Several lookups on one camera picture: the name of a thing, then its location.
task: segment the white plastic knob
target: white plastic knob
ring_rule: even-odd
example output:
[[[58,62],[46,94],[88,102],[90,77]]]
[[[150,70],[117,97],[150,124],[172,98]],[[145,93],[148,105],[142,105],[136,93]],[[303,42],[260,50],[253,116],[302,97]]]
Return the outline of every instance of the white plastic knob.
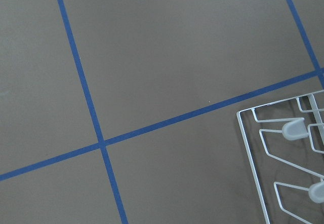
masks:
[[[297,140],[308,137],[308,132],[304,124],[304,118],[297,118],[286,123],[282,127],[282,135],[287,140]]]
[[[315,203],[324,203],[324,181],[311,185],[309,187],[308,195]]]

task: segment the grid line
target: grid line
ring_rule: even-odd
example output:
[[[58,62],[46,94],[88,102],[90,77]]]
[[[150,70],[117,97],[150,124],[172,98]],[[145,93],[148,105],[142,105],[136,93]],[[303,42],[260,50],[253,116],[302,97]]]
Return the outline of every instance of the grid line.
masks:
[[[118,142],[122,142],[124,140],[127,140],[127,139],[130,139],[130,138],[133,138],[133,137],[136,137],[136,136],[151,132],[153,130],[157,130],[157,129],[166,127],[168,125],[178,123],[178,122],[183,121],[183,120],[187,120],[187,119],[190,119],[190,118],[193,118],[193,117],[196,117],[196,116],[199,116],[199,115],[202,115],[202,114],[205,114],[205,113],[208,113],[208,112],[211,112],[211,111],[214,111],[214,110],[217,110],[217,109],[220,109],[220,108],[223,108],[223,107],[226,107],[226,106],[238,103],[238,102],[241,102],[241,101],[245,101],[245,100],[251,99],[253,97],[260,96],[262,94],[266,94],[268,92],[275,91],[275,90],[284,88],[286,86],[290,86],[290,85],[296,84],[298,82],[308,80],[308,79],[316,77],[316,76],[317,76],[316,71],[305,73],[305,74],[302,74],[300,76],[296,76],[296,77],[290,78],[288,80],[284,80],[284,81],[272,84],[270,86],[266,86],[266,87],[263,87],[263,88],[248,92],[246,94],[243,94],[243,95],[240,95],[240,96],[235,96],[235,97],[232,97],[230,99],[215,103],[213,105],[202,107],[202,108],[197,109],[195,111],[191,111],[189,113],[182,114],[182,115],[179,115],[177,117],[167,119],[167,120],[161,121],[159,123],[152,124],[152,125],[149,125],[149,126],[146,126],[146,127],[143,127],[143,128],[140,128],[140,129],[137,129],[137,130],[134,130],[134,131],[131,131],[131,132],[128,132],[128,133],[125,133],[125,134],[110,138],[110,139],[107,139],[107,140],[105,140],[105,145],[116,144]],[[70,158],[73,158],[73,157],[76,157],[76,156],[79,156],[79,155],[83,155],[85,153],[97,150],[99,148],[100,148],[99,143],[91,144],[89,146],[86,146],[86,147],[83,147],[83,148],[80,148],[80,149],[77,149],[77,150],[74,150],[74,151],[71,151],[71,152],[68,152],[68,153],[65,153],[65,154],[50,158],[50,159],[47,159],[47,160],[44,160],[44,161],[40,161],[38,163],[29,165],[29,166],[26,166],[26,167],[22,167],[22,168],[19,168],[19,169],[16,169],[16,170],[1,174],[0,175],[0,181],[9,179],[9,178],[12,178],[12,177],[15,177],[15,176],[18,176],[18,175],[33,171],[33,170],[36,170],[36,169],[39,169],[39,168],[43,168],[43,167],[52,165],[54,163],[61,162],[61,161],[64,161],[64,160],[67,160],[67,159],[70,159]]]
[[[295,20],[295,23],[296,23],[296,26],[299,30],[299,33],[300,33],[300,36],[302,37],[302,40],[303,40],[303,43],[305,45],[305,48],[307,50],[307,53],[310,57],[310,60],[312,61],[313,63],[313,66],[315,68],[315,71],[317,72],[317,76],[319,78],[319,81],[322,85],[322,87],[324,88],[324,76],[323,76],[323,72],[321,71],[320,69],[320,65],[318,63],[318,60],[317,60],[317,57],[314,53],[314,50],[313,50],[313,47],[310,43],[310,40],[308,39],[308,36],[307,36],[307,33],[306,33],[306,30],[303,26],[303,23],[299,17],[299,14],[297,12],[297,9],[294,5],[294,2],[293,0],[286,0],[288,6],[289,6],[289,9],[294,17],[294,20]]]
[[[119,211],[120,219],[121,219],[123,224],[127,224],[128,220],[127,220],[127,217],[126,217],[126,213],[125,213],[125,210],[124,210],[122,199],[121,199],[120,194],[119,194],[119,190],[118,190],[118,187],[117,187],[117,182],[115,180],[115,176],[114,176],[114,173],[113,173],[111,161],[109,159],[108,150],[106,148],[108,145],[112,145],[112,144],[115,144],[117,142],[121,142],[121,141],[130,139],[130,138],[133,138],[133,137],[136,137],[136,136],[139,136],[139,135],[142,135],[142,134],[145,134],[145,133],[160,129],[160,128],[163,128],[163,127],[166,127],[166,126],[181,122],[183,120],[187,120],[187,119],[190,119],[190,118],[193,118],[193,117],[197,117],[199,115],[209,113],[211,111],[214,111],[214,110],[217,110],[217,109],[220,109],[220,108],[235,104],[237,102],[241,102],[241,101],[244,101],[244,100],[247,100],[247,99],[250,99],[250,98],[253,98],[253,97],[268,93],[268,92],[271,92],[271,91],[275,91],[277,89],[281,89],[283,87],[286,87],[286,86],[289,86],[289,85],[292,85],[292,84],[295,84],[295,83],[298,83],[298,82],[301,82],[301,81],[305,81],[305,80],[308,80],[308,79],[316,77],[316,76],[318,76],[318,78],[320,80],[320,83],[321,83],[322,87],[324,88],[324,76],[323,76],[324,68],[321,68],[319,63],[318,63],[316,55],[315,55],[315,53],[313,51],[313,48],[312,48],[311,43],[310,43],[310,41],[308,39],[308,36],[306,34],[306,31],[304,29],[304,26],[303,26],[303,24],[301,22],[301,19],[300,19],[298,13],[297,13],[297,10],[295,8],[295,5],[294,5],[293,1],[292,0],[286,0],[286,1],[287,1],[287,4],[288,4],[288,6],[289,6],[289,8],[291,10],[291,13],[292,13],[292,15],[294,17],[295,23],[296,23],[296,25],[298,27],[298,30],[300,32],[300,35],[302,37],[302,40],[304,42],[304,45],[305,45],[306,50],[308,52],[308,55],[309,55],[309,57],[310,57],[310,59],[311,59],[311,61],[313,63],[314,68],[315,68],[315,71],[308,72],[308,73],[302,74],[300,76],[296,76],[296,77],[293,77],[291,79],[287,79],[287,80],[272,84],[270,86],[266,86],[266,87],[257,89],[255,91],[251,91],[251,92],[245,93],[245,94],[240,95],[240,96],[232,97],[230,99],[215,103],[213,105],[202,107],[200,109],[197,109],[197,110],[194,110],[194,111],[191,111],[191,112],[176,116],[174,118],[167,119],[167,120],[158,122],[156,124],[152,124],[152,125],[149,125],[149,126],[146,126],[146,127],[143,127],[143,128],[140,128],[140,129],[137,129],[137,130],[125,133],[125,134],[122,134],[120,136],[116,136],[116,137],[113,137],[111,139],[104,140],[103,134],[102,134],[102,131],[101,131],[101,127],[100,127],[100,124],[99,124],[99,120],[98,120],[98,117],[97,117],[97,114],[96,114],[96,110],[95,110],[95,107],[94,107],[94,104],[93,104],[93,101],[92,101],[92,98],[91,98],[91,94],[90,94],[90,91],[89,91],[89,87],[88,87],[88,84],[87,84],[87,80],[86,80],[86,77],[85,77],[85,74],[84,74],[84,70],[82,68],[80,57],[78,55],[77,47],[76,47],[75,40],[74,40],[74,37],[73,37],[73,33],[72,33],[72,30],[71,30],[71,27],[70,27],[70,23],[69,23],[69,20],[68,20],[68,16],[67,16],[67,13],[66,13],[64,2],[63,2],[63,0],[57,0],[59,8],[60,8],[60,12],[61,12],[62,20],[63,20],[64,26],[65,26],[66,34],[67,34],[67,37],[68,37],[68,40],[69,40],[71,52],[72,52],[72,55],[73,55],[73,58],[74,58],[75,66],[76,66],[78,76],[79,76],[79,79],[80,79],[80,82],[81,82],[81,85],[82,85],[82,89],[83,89],[85,99],[86,99],[86,102],[87,102],[87,106],[88,106],[88,109],[89,109],[89,112],[90,112],[90,115],[91,115],[93,126],[94,126],[94,129],[95,129],[96,135],[97,135],[98,143],[91,144],[91,145],[88,145],[86,147],[79,148],[77,150],[74,150],[74,151],[71,151],[71,152],[68,152],[68,153],[65,153],[65,154],[61,154],[59,156],[56,156],[56,157],[53,157],[53,158],[50,158],[50,159],[47,159],[47,160],[44,160],[44,161],[41,161],[41,162],[38,162],[38,163],[35,163],[35,164],[31,164],[29,166],[16,169],[14,171],[10,171],[10,172],[1,174],[0,175],[0,181],[3,181],[5,179],[9,179],[9,178],[12,178],[12,177],[15,177],[15,176],[18,176],[18,175],[21,175],[21,174],[36,170],[36,169],[40,169],[42,167],[46,167],[46,166],[49,166],[49,165],[52,165],[52,164],[55,164],[55,163],[58,163],[58,162],[61,162],[61,161],[76,157],[76,156],[79,156],[79,155],[82,155],[82,154],[85,154],[85,153],[100,149],[103,160],[104,160],[104,164],[105,164],[105,167],[106,167],[106,170],[107,170],[107,174],[108,174],[108,177],[109,177],[110,185],[111,185],[111,188],[112,188],[112,191],[113,191],[113,194],[114,194],[114,198],[115,198],[115,201],[116,201],[116,204],[117,204],[117,208],[118,208],[118,211]]]
[[[112,169],[111,161],[110,161],[110,158],[109,158],[109,154],[108,154],[106,146],[104,145],[104,138],[103,138],[101,127],[100,127],[99,120],[98,120],[98,117],[97,117],[96,109],[95,109],[95,106],[94,106],[92,98],[91,98],[91,94],[90,94],[90,90],[89,90],[89,87],[88,87],[87,79],[86,79],[84,70],[82,68],[79,53],[77,51],[76,43],[75,43],[75,40],[74,40],[74,37],[73,37],[73,33],[72,33],[72,29],[71,29],[71,26],[70,26],[69,19],[68,19],[68,16],[67,16],[64,1],[63,0],[57,0],[57,3],[59,5],[59,9],[60,9],[62,20],[63,20],[63,23],[64,23],[66,35],[67,35],[67,38],[69,40],[71,51],[72,51],[72,54],[73,54],[75,67],[76,67],[76,70],[77,70],[77,73],[78,73],[78,76],[79,76],[79,79],[80,79],[80,82],[81,82],[81,85],[82,85],[82,89],[83,89],[83,92],[84,92],[84,95],[85,95],[85,98],[86,98],[86,101],[87,101],[87,106],[88,106],[88,109],[89,109],[89,112],[90,112],[90,115],[91,115],[92,123],[93,123],[94,129],[95,129],[96,135],[97,135],[98,144],[99,144],[99,147],[100,147],[100,152],[101,152],[102,159],[103,159],[105,167],[106,167],[106,171],[107,171],[110,186],[111,186],[114,198],[115,198],[115,202],[116,202],[116,205],[117,205],[119,216],[120,216],[122,224],[128,224],[127,216],[126,216],[126,213],[125,213],[125,209],[124,209],[124,206],[123,206],[122,199],[120,197],[120,193],[119,193],[119,190],[118,190],[116,178],[115,178],[115,175],[113,173],[113,169]]]

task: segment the blue tape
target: blue tape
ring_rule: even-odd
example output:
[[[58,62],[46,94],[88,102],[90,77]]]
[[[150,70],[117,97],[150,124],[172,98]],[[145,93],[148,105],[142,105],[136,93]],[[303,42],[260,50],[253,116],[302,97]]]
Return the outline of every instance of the blue tape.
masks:
[[[193,118],[193,117],[205,114],[205,113],[209,113],[211,111],[220,109],[222,107],[226,107],[226,106],[232,105],[234,103],[244,101],[244,100],[250,99],[252,97],[259,96],[259,95],[265,94],[267,92],[274,91],[274,90],[280,89],[282,87],[289,86],[289,85],[295,84],[295,83],[300,82],[300,81],[307,80],[307,79],[315,77],[315,76],[317,76],[316,71],[309,72],[309,73],[303,74],[301,76],[297,76],[297,77],[294,77],[294,78],[291,78],[291,79],[288,79],[288,80],[285,80],[285,81],[282,81],[282,82],[279,82],[279,83],[276,83],[276,84],[273,84],[273,85],[270,85],[270,86],[267,86],[267,87],[264,87],[264,88],[261,88],[261,89],[258,89],[258,90],[255,90],[255,91],[240,95],[240,96],[236,96],[236,97],[233,97],[233,98],[218,102],[218,103],[213,104],[213,105],[209,105],[209,106],[197,109],[195,111],[191,111],[191,112],[186,113],[186,114],[176,116],[176,117],[171,118],[171,119],[161,121],[161,122],[156,123],[156,124],[146,126],[144,128],[141,128],[141,129],[137,129],[135,131],[132,131],[132,132],[129,132],[129,133],[126,133],[126,134],[122,134],[120,136],[117,136],[117,137],[114,137],[114,138],[111,138],[111,139],[107,139],[107,140],[105,140],[105,142],[106,142],[107,145],[115,144],[117,142],[120,142],[120,141],[123,141],[123,140],[126,140],[126,139],[130,139],[130,138],[133,138],[135,136],[145,134],[147,132],[150,132],[150,131],[153,131],[153,130],[156,130],[156,129],[160,129],[160,128],[166,127],[168,125],[175,124],[175,123],[178,123],[180,121],[187,120],[187,119],[190,119],[190,118]]]
[[[262,94],[265,94],[267,92],[271,92],[271,91],[274,91],[274,90],[277,90],[277,89],[281,89],[281,88],[283,88],[285,86],[289,86],[289,85],[293,85],[293,84],[301,82],[301,81],[305,81],[305,80],[313,78],[315,76],[317,76],[317,72],[315,72],[315,71],[305,73],[305,74],[302,74],[300,76],[297,76],[297,77],[294,77],[294,78],[291,78],[291,79],[288,79],[288,80],[285,80],[285,81],[282,81],[282,82],[279,82],[279,83],[276,83],[276,84],[273,84],[273,85],[270,85],[270,86],[267,86],[267,87],[263,87],[261,89],[255,90],[255,91],[251,91],[249,93],[246,93],[246,94],[243,94],[243,95],[240,95],[240,96],[236,96],[236,97],[233,97],[233,98],[218,102],[216,104],[206,106],[206,107],[200,108],[198,110],[191,111],[189,113],[186,113],[186,114],[183,114],[183,115],[180,115],[180,116],[168,119],[168,120],[164,120],[164,121],[161,121],[159,123],[152,124],[152,125],[149,125],[147,127],[141,128],[141,129],[134,130],[134,131],[126,133],[126,134],[122,134],[120,136],[116,136],[114,138],[105,140],[104,143],[105,143],[105,146],[112,145],[112,144],[115,144],[115,143],[130,139],[130,138],[133,138],[133,137],[136,137],[136,136],[151,132],[153,130],[166,127],[168,125],[175,124],[175,123],[178,123],[180,121],[190,119],[190,118],[193,118],[193,117],[208,113],[210,111],[217,110],[217,109],[220,109],[222,107],[226,107],[226,106],[235,104],[237,102],[241,102],[241,101],[244,101],[244,100],[247,100],[247,99],[262,95]],[[35,164],[32,164],[32,165],[29,165],[27,167],[23,167],[23,168],[20,168],[20,169],[17,169],[17,170],[8,172],[8,173],[4,173],[4,174],[0,175],[0,181],[11,178],[11,177],[15,177],[15,176],[27,173],[27,172],[30,172],[30,171],[33,171],[33,170],[39,169],[41,167],[45,167],[45,166],[57,163],[57,162],[61,162],[61,161],[67,160],[69,158],[82,155],[82,154],[87,153],[87,152],[97,150],[100,147],[102,147],[102,144],[99,144],[99,143],[92,144],[92,145],[89,145],[87,147],[83,147],[83,148],[80,148],[78,150],[68,152],[68,153],[59,155],[57,157],[50,158],[48,160],[41,161],[41,162],[38,162],[38,163],[35,163]]]
[[[95,106],[94,106],[92,98],[91,98],[91,94],[90,94],[90,91],[89,91],[86,76],[85,76],[84,70],[82,68],[82,64],[81,64],[81,61],[80,61],[80,56],[79,56],[78,51],[77,51],[77,47],[76,47],[75,40],[74,40],[74,37],[73,37],[72,29],[71,29],[70,22],[69,22],[67,12],[66,12],[66,8],[65,8],[65,5],[64,5],[64,1],[63,0],[57,0],[57,2],[58,2],[58,5],[59,5],[59,8],[60,8],[60,11],[61,11],[65,31],[66,31],[67,38],[68,38],[69,43],[70,43],[70,47],[71,47],[71,51],[72,51],[72,54],[73,54],[76,70],[77,70],[77,73],[79,75],[79,79],[80,79],[80,82],[81,82],[81,85],[82,85],[82,89],[83,89],[83,92],[84,92],[84,95],[85,95],[85,98],[86,98],[86,101],[87,101],[87,105],[88,105],[88,109],[89,109],[89,112],[90,112],[90,115],[91,115],[92,123],[93,123],[93,126],[94,126],[95,131],[96,131],[98,144],[100,144],[100,150],[101,150],[102,158],[103,158],[103,161],[104,161],[105,166],[106,166],[107,174],[108,174],[108,177],[109,177],[109,181],[110,181],[111,189],[112,189],[112,192],[113,192],[113,195],[114,195],[114,198],[115,198],[115,202],[116,202],[116,205],[117,205],[117,208],[118,208],[120,219],[121,219],[122,224],[128,224],[125,209],[124,209],[124,206],[123,206],[123,202],[122,202],[122,199],[121,199],[120,194],[119,194],[117,182],[116,182],[116,179],[115,179],[115,176],[114,176],[114,173],[113,173],[113,169],[112,169],[112,165],[111,165],[111,162],[110,162],[110,159],[109,159],[109,156],[108,156],[108,151],[107,151],[106,147],[103,145],[104,144],[103,134],[102,134],[100,124],[99,124],[99,120],[98,120],[98,117],[97,117],[97,114],[96,114]]]
[[[306,50],[308,52],[308,55],[309,55],[309,57],[310,57],[310,59],[311,59],[311,61],[313,63],[313,66],[314,66],[316,72],[317,72],[317,76],[319,78],[319,81],[320,81],[322,87],[324,88],[324,76],[323,76],[322,70],[321,70],[320,65],[318,63],[318,60],[316,58],[316,55],[315,55],[314,50],[312,48],[312,45],[311,45],[311,43],[310,43],[310,41],[308,39],[308,36],[307,36],[306,30],[305,30],[305,28],[303,26],[303,23],[302,23],[299,15],[298,15],[298,12],[296,10],[294,2],[293,2],[293,0],[286,0],[286,1],[287,1],[288,6],[289,6],[289,9],[290,9],[290,11],[291,11],[291,13],[292,13],[292,15],[294,17],[294,20],[295,20],[295,23],[296,23],[296,25],[298,27],[300,36],[303,39],[303,42],[304,42],[304,45],[305,45]]]
[[[73,157],[80,156],[82,154],[97,150],[97,149],[99,149],[99,147],[100,147],[100,145],[98,143],[91,144],[91,145],[88,145],[86,147],[83,147],[83,148],[80,148],[80,149],[77,149],[77,150],[74,150],[74,151],[71,151],[71,152],[68,152],[68,153],[53,157],[53,158],[49,158],[47,160],[37,162],[35,164],[29,165],[29,166],[26,166],[26,167],[19,168],[17,170],[14,170],[14,171],[11,171],[11,172],[8,172],[8,173],[1,174],[0,175],[0,181],[6,180],[6,179],[9,179],[9,178],[12,178],[12,177],[16,177],[16,176],[19,176],[21,174],[31,172],[33,170],[40,169],[40,168],[43,168],[43,167],[46,167],[46,166],[49,166],[49,165],[52,165],[52,164],[55,164],[55,163],[58,163],[58,162],[62,162],[64,160],[67,160],[67,159],[70,159],[70,158],[73,158]]]

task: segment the white wire rack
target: white wire rack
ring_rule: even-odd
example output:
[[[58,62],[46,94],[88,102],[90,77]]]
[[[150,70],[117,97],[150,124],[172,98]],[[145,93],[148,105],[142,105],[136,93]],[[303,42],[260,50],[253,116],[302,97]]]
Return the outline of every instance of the white wire rack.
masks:
[[[292,140],[292,141],[302,139],[302,138],[309,138],[310,148],[314,152],[316,152],[318,154],[324,154],[324,151],[320,151],[320,150],[315,149],[315,146],[314,146],[314,143],[313,143],[313,135],[311,133],[311,128],[312,127],[317,127],[318,131],[319,131],[319,134],[320,134],[320,137],[321,137],[321,140],[324,143],[324,124],[323,124],[323,121],[322,121],[322,118],[321,118],[321,115],[320,115],[320,112],[324,111],[324,109],[323,108],[318,108],[318,105],[317,105],[317,102],[316,102],[316,99],[315,99],[316,94],[323,93],[323,92],[324,92],[324,90],[309,93],[309,94],[305,94],[305,95],[300,95],[300,96],[296,96],[296,97],[292,97],[292,98],[288,98],[288,99],[284,99],[284,100],[280,100],[280,101],[275,101],[275,102],[272,102],[272,103],[259,105],[259,106],[256,106],[256,107],[251,107],[251,108],[248,108],[248,109],[245,109],[245,110],[238,111],[237,114],[236,114],[237,119],[238,119],[238,123],[239,123],[239,126],[240,126],[240,130],[241,130],[241,133],[242,133],[242,136],[243,136],[243,140],[244,140],[244,143],[245,143],[245,147],[246,147],[246,150],[247,150],[247,154],[248,154],[248,158],[249,158],[249,161],[250,161],[252,174],[253,174],[254,181],[255,181],[255,184],[256,184],[256,187],[257,187],[257,191],[258,191],[258,195],[259,195],[259,198],[260,198],[261,207],[262,207],[262,210],[263,210],[263,214],[264,214],[264,217],[265,217],[266,224],[270,224],[270,218],[269,218],[269,215],[268,215],[268,210],[267,210],[267,207],[266,207],[266,204],[265,204],[264,196],[263,196],[262,189],[261,189],[260,182],[259,182],[259,176],[257,174],[255,162],[254,162],[254,159],[252,157],[252,153],[251,153],[247,133],[246,133],[246,130],[244,128],[244,124],[243,124],[243,121],[242,121],[241,114],[243,112],[246,112],[246,111],[252,111],[252,114],[253,114],[253,117],[254,117],[254,120],[255,120],[256,123],[286,122],[281,130],[260,129],[259,134],[260,134],[260,138],[261,138],[261,141],[262,141],[263,148],[264,148],[265,153],[266,153],[267,156],[269,156],[269,157],[271,157],[271,158],[273,158],[273,159],[275,159],[277,161],[280,161],[280,162],[282,162],[284,164],[295,167],[295,168],[297,168],[297,169],[299,169],[301,171],[304,171],[304,172],[306,172],[308,174],[312,174],[315,177],[318,177],[318,182],[311,185],[311,186],[309,186],[308,188],[303,187],[303,186],[297,186],[297,185],[293,185],[293,184],[283,183],[283,182],[277,182],[277,181],[275,181],[274,184],[273,184],[280,209],[283,212],[285,212],[286,214],[288,214],[288,215],[290,215],[290,216],[292,216],[292,217],[294,217],[294,218],[296,218],[296,219],[298,219],[298,220],[300,220],[300,221],[302,221],[304,223],[310,223],[309,221],[307,221],[307,220],[303,219],[302,217],[298,216],[297,214],[292,213],[292,212],[290,212],[290,211],[288,211],[287,209],[284,208],[284,206],[283,206],[283,204],[281,202],[279,191],[278,191],[278,185],[285,186],[285,187],[288,187],[288,188],[293,188],[293,189],[300,190],[300,191],[307,191],[310,199],[314,203],[320,204],[320,203],[324,203],[324,181],[323,181],[324,175],[322,175],[322,174],[320,174],[318,172],[312,171],[312,170],[310,170],[308,168],[305,168],[303,166],[297,165],[297,164],[295,164],[293,162],[290,162],[288,160],[285,160],[283,158],[280,158],[280,157],[272,154],[271,152],[269,152],[268,145],[267,145],[267,142],[266,142],[265,137],[264,137],[264,133],[282,134],[282,136],[285,139]],[[307,97],[308,98],[311,109],[304,110],[302,108],[302,105],[301,105],[301,102],[300,102],[300,99],[302,97]],[[257,116],[257,113],[256,113],[257,108],[264,107],[264,106],[270,106],[270,105],[278,104],[278,103],[281,103],[281,102],[284,102],[284,101],[289,101],[289,100],[296,100],[297,101],[298,110],[302,114],[313,114],[313,116],[314,116],[314,118],[316,120],[316,124],[308,124],[306,126],[305,125],[305,118],[303,118],[303,117],[299,117],[299,118],[283,118],[283,119],[269,119],[269,120],[259,120],[258,119],[258,116]]]

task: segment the gray surface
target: gray surface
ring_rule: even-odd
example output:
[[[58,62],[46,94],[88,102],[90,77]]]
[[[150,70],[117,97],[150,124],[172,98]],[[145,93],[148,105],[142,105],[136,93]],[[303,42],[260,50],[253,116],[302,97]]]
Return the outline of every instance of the gray surface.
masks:
[[[264,223],[235,113],[319,89],[314,79],[108,146],[129,222]]]
[[[120,223],[99,151],[0,184],[1,223]]]
[[[56,0],[0,9],[0,173],[96,143]]]
[[[313,70],[285,0],[64,1],[106,139]],[[318,2],[296,7],[323,58]],[[57,1],[0,8],[0,173],[95,143]],[[235,113],[320,89],[109,146],[129,223],[263,223]],[[4,223],[120,223],[99,151],[0,182],[0,196]]]
[[[318,62],[324,66],[324,0],[294,0],[294,4],[303,25],[307,31],[308,38],[316,53]]]
[[[313,70],[285,0],[65,4],[106,138]]]

